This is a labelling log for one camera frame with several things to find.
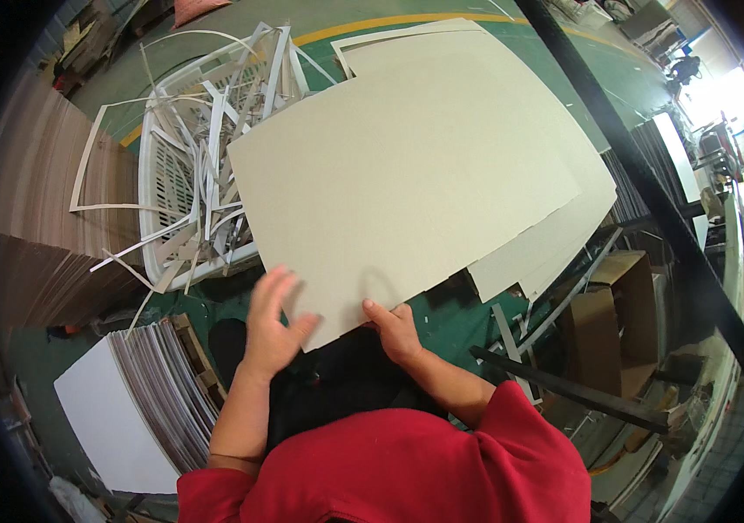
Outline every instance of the black pants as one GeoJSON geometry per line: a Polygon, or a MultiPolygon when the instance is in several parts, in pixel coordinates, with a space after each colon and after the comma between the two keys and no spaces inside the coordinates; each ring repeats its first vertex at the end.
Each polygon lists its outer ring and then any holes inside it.
{"type": "MultiPolygon", "coordinates": [[[[222,319],[210,329],[210,352],[227,389],[244,357],[246,340],[247,328],[240,319],[222,319]]],[[[378,333],[359,327],[299,354],[273,378],[267,451],[294,434],[379,408],[414,408],[447,419],[447,412],[389,360],[378,333]]]]}

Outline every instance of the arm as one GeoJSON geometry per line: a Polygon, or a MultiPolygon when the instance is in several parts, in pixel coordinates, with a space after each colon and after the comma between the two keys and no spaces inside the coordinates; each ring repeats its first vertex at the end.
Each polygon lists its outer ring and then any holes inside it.
{"type": "Polygon", "coordinates": [[[232,379],[227,401],[212,429],[209,468],[258,474],[267,445],[270,382],[287,367],[319,318],[303,314],[290,326],[279,321],[282,299],[297,280],[283,266],[262,276],[247,315],[247,347],[232,379]]]}
{"type": "Polygon", "coordinates": [[[371,299],[365,299],[363,307],[378,328],[381,345],[389,359],[407,371],[463,424],[476,428],[495,387],[422,347],[409,305],[401,304],[389,312],[371,299]]]}

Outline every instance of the red sleeve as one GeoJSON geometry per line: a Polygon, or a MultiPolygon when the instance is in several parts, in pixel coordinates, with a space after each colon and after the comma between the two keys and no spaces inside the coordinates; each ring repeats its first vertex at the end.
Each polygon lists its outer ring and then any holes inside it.
{"type": "Polygon", "coordinates": [[[201,469],[180,476],[178,523],[239,521],[238,508],[255,482],[236,469],[201,469]]]}
{"type": "Polygon", "coordinates": [[[513,486],[525,521],[589,522],[590,478],[575,445],[550,425],[513,381],[500,384],[479,429],[483,463],[513,486]]]}

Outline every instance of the green floor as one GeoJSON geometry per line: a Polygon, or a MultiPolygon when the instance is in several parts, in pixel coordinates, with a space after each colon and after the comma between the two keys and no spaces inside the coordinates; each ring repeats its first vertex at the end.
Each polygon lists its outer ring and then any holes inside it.
{"type": "MultiPolygon", "coordinates": [[[[525,23],[513,2],[503,0],[499,3],[516,18],[515,22],[496,17],[499,12],[488,2],[443,0],[424,3],[418,0],[388,0],[364,3],[359,0],[330,0],[318,3],[318,11],[313,12],[309,4],[294,0],[276,0],[270,3],[241,0],[198,19],[184,29],[213,29],[242,37],[249,36],[253,27],[264,21],[273,26],[290,23],[292,36],[300,37],[328,27],[380,17],[448,13],[466,17],[488,17],[491,19],[478,22],[534,70],[566,105],[596,148],[605,150],[608,147],[605,138],[545,45],[525,23]],[[473,4],[478,4],[479,7],[475,8],[473,4]]],[[[332,39],[415,23],[417,22],[398,23],[398,19],[389,21],[386,25],[375,23],[372,25],[376,27],[334,34],[305,43],[302,48],[326,70],[337,76],[338,71],[332,62],[333,51],[328,44],[332,39]]],[[[164,21],[144,36],[143,41],[149,43],[168,34],[171,25],[170,19],[164,21]]],[[[639,56],[618,29],[612,25],[598,31],[571,24],[567,24],[567,27],[570,29],[570,40],[587,61],[600,84],[610,92],[611,101],[628,126],[637,125],[644,120],[644,116],[652,114],[670,101],[661,72],[648,59],[639,56]]],[[[148,51],[153,75],[157,79],[163,78],[189,61],[225,44],[223,38],[206,35],[170,38],[148,51]]],[[[328,82],[315,73],[313,68],[305,67],[312,89],[324,89],[328,86],[328,82]]],[[[102,104],[146,96],[149,90],[150,84],[142,66],[139,47],[134,44],[107,70],[99,71],[91,78],[74,94],[72,101],[93,120],[102,104]]],[[[141,122],[142,110],[142,104],[110,110],[103,126],[114,139],[123,141],[141,122]]],[[[136,151],[138,143],[139,140],[133,141],[129,148],[136,151]]],[[[147,310],[153,317],[186,312],[205,346],[212,323],[221,318],[244,319],[250,299],[248,283],[237,286],[224,280],[202,282],[189,294],[184,296],[177,292],[156,295],[149,302],[147,310]]],[[[490,306],[500,303],[507,318],[525,312],[527,308],[525,300],[507,293],[484,305],[478,300],[469,305],[448,300],[431,306],[427,295],[417,296],[409,303],[414,310],[422,343],[447,361],[471,371],[477,371],[478,367],[467,354],[467,349],[471,345],[484,346],[488,341],[499,338],[499,331],[490,316],[490,306]]],[[[545,312],[536,311],[534,321],[545,312]]],[[[78,480],[94,492],[104,493],[104,488],[95,479],[93,468],[80,448],[53,391],[53,381],[81,357],[95,340],[93,333],[83,331],[72,340],[53,340],[47,343],[41,329],[17,329],[11,334],[9,361],[11,368],[21,379],[24,395],[32,410],[34,427],[55,472],[78,480]]],[[[159,517],[164,517],[166,508],[172,507],[170,501],[171,497],[168,502],[159,504],[157,509],[162,510],[159,517]]]]}

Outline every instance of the hand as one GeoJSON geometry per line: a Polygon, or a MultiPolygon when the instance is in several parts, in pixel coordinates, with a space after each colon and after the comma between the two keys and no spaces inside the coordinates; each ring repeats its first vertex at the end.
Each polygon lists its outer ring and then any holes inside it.
{"type": "Polygon", "coordinates": [[[371,299],[364,299],[364,314],[378,327],[380,343],[390,360],[404,365],[419,356],[424,347],[419,343],[413,309],[402,303],[389,312],[371,299]]]}
{"type": "Polygon", "coordinates": [[[302,314],[288,327],[279,321],[282,300],[296,283],[294,273],[279,265],[262,276],[253,289],[241,367],[267,382],[294,359],[319,322],[319,316],[311,313],[302,314]]]}

